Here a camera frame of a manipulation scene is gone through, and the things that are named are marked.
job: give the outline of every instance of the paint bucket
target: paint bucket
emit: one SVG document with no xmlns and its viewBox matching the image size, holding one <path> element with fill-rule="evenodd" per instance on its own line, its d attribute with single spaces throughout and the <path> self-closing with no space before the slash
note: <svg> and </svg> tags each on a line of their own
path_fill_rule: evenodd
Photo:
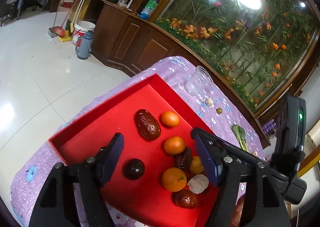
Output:
<svg viewBox="0 0 320 227">
<path fill-rule="evenodd" d="M 93 24 L 92 22 L 89 21 L 79 21 L 76 25 L 75 25 L 75 29 L 73 31 L 73 35 L 72 35 L 72 44 L 74 44 L 76 46 L 78 38 L 83 36 L 86 32 L 88 32 L 89 30 L 94 31 L 95 29 L 95 24 Z"/>
</svg>

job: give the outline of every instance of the floral tablecloth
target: floral tablecloth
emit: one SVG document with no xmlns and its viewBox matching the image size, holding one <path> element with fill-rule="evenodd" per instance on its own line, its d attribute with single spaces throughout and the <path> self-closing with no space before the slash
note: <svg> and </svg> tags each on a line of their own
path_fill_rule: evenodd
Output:
<svg viewBox="0 0 320 227">
<path fill-rule="evenodd" d="M 258 156 L 263 159 L 264 154 L 260 144 L 259 137 L 248 121 L 242 116 L 238 109 L 229 101 L 223 92 L 214 84 L 210 83 L 196 97 L 191 97 L 183 88 L 186 80 L 195 71 L 194 65 L 183 57 L 167 57 L 150 68 L 142 71 L 134 77 L 128 79 L 110 92 L 95 98 L 88 106 L 84 107 L 70 122 L 59 127 L 58 131 L 69 125 L 72 121 L 90 111 L 103 101 L 109 99 L 115 94 L 123 91 L 131 85 L 144 80 L 146 77 L 157 73 L 162 77 L 179 96 L 197 113 L 197 115 L 212 129 L 212 131 L 220 138 L 240 147 L 234 136 L 230 126 L 238 124 L 246 131 L 247 147 L 250 152 L 257 151 Z M 213 107 L 205 104 L 205 99 L 211 98 L 214 102 Z M 223 113 L 218 114 L 217 108 L 222 108 Z M 16 174 L 11 185 L 11 202 L 13 210 L 24 226 L 29 225 L 33 207 L 39 192 L 51 171 L 53 165 L 60 161 L 58 154 L 46 142 L 37 152 L 28 160 L 24 167 Z M 239 187 L 239 196 L 245 193 L 245 184 Z M 81 202 L 81 195 L 78 186 L 75 184 L 75 196 L 77 202 L 78 215 L 81 226 L 88 226 L 86 221 L 84 208 Z M 145 226 L 136 220 L 124 215 L 117 209 L 107 204 L 107 208 L 111 214 L 116 226 Z"/>
</svg>

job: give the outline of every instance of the glass cup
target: glass cup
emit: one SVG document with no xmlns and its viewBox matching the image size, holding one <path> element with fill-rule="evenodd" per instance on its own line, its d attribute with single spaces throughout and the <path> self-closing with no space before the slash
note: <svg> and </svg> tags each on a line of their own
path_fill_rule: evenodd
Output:
<svg viewBox="0 0 320 227">
<path fill-rule="evenodd" d="M 193 75 L 185 83 L 184 89 L 191 96 L 196 96 L 207 87 L 209 82 L 212 82 L 210 75 L 202 66 L 198 65 Z"/>
</svg>

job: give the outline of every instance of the wrinkled dark date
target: wrinkled dark date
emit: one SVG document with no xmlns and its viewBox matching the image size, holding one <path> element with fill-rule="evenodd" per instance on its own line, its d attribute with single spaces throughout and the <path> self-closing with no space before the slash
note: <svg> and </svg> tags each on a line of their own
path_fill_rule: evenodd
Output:
<svg viewBox="0 0 320 227">
<path fill-rule="evenodd" d="M 174 201 L 176 204 L 184 209 L 194 209 L 199 207 L 199 201 L 197 196 L 186 189 L 182 189 L 181 191 L 177 192 Z"/>
<path fill-rule="evenodd" d="M 146 140 L 155 140 L 161 134 L 159 122 L 145 109 L 138 110 L 134 117 L 140 134 Z"/>
<path fill-rule="evenodd" d="M 184 151 L 174 156 L 174 166 L 182 170 L 187 169 L 192 161 L 192 150 L 186 147 Z"/>
</svg>

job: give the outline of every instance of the large water bottle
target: large water bottle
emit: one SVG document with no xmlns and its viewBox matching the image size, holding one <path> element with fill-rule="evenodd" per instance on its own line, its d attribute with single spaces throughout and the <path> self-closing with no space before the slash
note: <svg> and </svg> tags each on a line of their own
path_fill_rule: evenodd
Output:
<svg viewBox="0 0 320 227">
<path fill-rule="evenodd" d="M 143 8 L 142 12 L 139 14 L 140 18 L 147 20 L 154 9 L 157 7 L 159 1 L 160 0 L 149 0 Z"/>
</svg>

